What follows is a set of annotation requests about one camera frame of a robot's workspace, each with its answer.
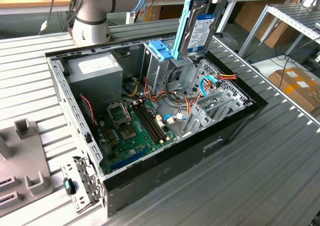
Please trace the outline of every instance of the metal shelf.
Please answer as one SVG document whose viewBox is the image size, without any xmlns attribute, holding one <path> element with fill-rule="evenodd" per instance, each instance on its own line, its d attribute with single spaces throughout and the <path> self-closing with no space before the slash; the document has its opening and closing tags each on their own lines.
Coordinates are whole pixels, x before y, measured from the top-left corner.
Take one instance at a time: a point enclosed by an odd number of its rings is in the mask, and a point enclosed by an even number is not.
<svg viewBox="0 0 320 226">
<path fill-rule="evenodd" d="M 239 56 L 243 57 L 245 52 L 247 51 L 249 45 L 254 39 L 258 29 L 261 27 L 268 13 L 272 14 L 276 18 L 273 20 L 264 36 L 261 38 L 261 41 L 265 39 L 269 33 L 273 30 L 274 26 L 278 21 L 283 21 L 289 26 L 293 27 L 301 34 L 310 38 L 311 40 L 315 40 L 318 44 L 320 44 L 320 30 L 315 27 L 315 23 L 320 21 L 320 10 L 311 11 L 308 8 L 305 8 L 300 3 L 289 3 L 289 4 L 271 4 L 267 5 L 256 24 L 254 25 L 252 31 L 244 42 L 241 50 L 239 51 Z M 290 50 L 287 52 L 290 53 L 291 50 L 297 45 L 302 36 L 300 36 L 293 44 Z"/>
</svg>

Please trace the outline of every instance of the sticker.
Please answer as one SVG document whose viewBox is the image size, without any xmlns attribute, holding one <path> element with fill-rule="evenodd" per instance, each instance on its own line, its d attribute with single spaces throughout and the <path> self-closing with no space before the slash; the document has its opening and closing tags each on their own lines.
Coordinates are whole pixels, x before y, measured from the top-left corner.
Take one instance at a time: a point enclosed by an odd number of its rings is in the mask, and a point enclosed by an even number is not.
<svg viewBox="0 0 320 226">
<path fill-rule="evenodd" d="M 295 77 L 298 77 L 298 75 L 295 73 L 295 72 L 293 72 L 293 71 L 288 71 L 288 72 L 286 72 L 291 78 L 295 78 Z"/>
<path fill-rule="evenodd" d="M 201 51 L 204 49 L 210 33 L 210 25 L 215 21 L 215 18 L 215 14 L 200 14 L 197 17 L 188 44 L 188 52 Z"/>
<path fill-rule="evenodd" d="M 115 64 L 108 56 L 106 56 L 79 62 L 78 66 L 81 72 L 85 75 L 96 71 L 113 68 L 115 67 Z"/>
<path fill-rule="evenodd" d="M 301 88 L 309 88 L 309 85 L 304 81 L 297 82 L 297 84 L 300 85 Z"/>
</svg>

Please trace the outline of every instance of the expansion slot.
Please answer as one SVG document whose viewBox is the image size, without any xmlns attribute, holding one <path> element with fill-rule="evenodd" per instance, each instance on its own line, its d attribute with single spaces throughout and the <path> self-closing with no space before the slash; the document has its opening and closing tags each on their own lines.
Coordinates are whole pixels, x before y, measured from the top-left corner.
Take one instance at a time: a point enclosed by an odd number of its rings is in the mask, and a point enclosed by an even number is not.
<svg viewBox="0 0 320 226">
<path fill-rule="evenodd" d="M 147 148 L 145 148 L 144 150 L 136 153 L 135 155 L 131 156 L 131 157 L 128 157 L 120 162 L 117 162 L 116 164 L 114 165 L 111 165 L 110 166 L 110 170 L 113 171 L 113 170 L 116 170 L 116 169 L 120 169 L 130 163 L 132 163 L 133 161 L 136 161 L 137 159 L 141 158 L 144 153 L 147 151 Z"/>
<path fill-rule="evenodd" d="M 159 126 L 156 124 L 156 122 L 153 120 L 153 118 L 150 116 L 149 112 L 144 107 L 144 105 L 143 104 L 134 105 L 132 109 L 134 113 L 137 115 L 137 117 L 139 118 L 145 130 L 151 136 L 153 142 L 155 144 L 163 143 L 164 140 L 166 139 L 166 136 L 161 131 Z"/>
</svg>

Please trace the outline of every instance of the open computer tower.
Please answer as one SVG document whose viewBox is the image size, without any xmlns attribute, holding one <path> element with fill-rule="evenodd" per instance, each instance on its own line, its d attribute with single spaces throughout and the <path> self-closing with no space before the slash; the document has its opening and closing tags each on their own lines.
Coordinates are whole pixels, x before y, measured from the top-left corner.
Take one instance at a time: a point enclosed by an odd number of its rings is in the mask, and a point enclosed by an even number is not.
<svg viewBox="0 0 320 226">
<path fill-rule="evenodd" d="M 46 54 L 78 149 L 61 166 L 77 213 L 101 202 L 115 214 L 233 140 L 267 105 L 212 53 L 161 60 L 154 40 L 172 46 L 174 36 Z M 223 75 L 234 79 L 204 79 Z"/>
</svg>

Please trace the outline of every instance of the ram slot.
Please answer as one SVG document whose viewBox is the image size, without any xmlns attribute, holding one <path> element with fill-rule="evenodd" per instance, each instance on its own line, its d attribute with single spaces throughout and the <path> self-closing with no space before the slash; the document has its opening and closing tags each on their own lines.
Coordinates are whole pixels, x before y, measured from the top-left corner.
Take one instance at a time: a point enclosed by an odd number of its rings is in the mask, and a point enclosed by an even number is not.
<svg viewBox="0 0 320 226">
<path fill-rule="evenodd" d="M 154 143 L 158 144 L 166 137 L 156 122 L 152 119 L 148 111 L 143 105 L 137 105 L 133 107 L 133 111 L 139 118 L 145 130 L 149 133 Z"/>
</svg>

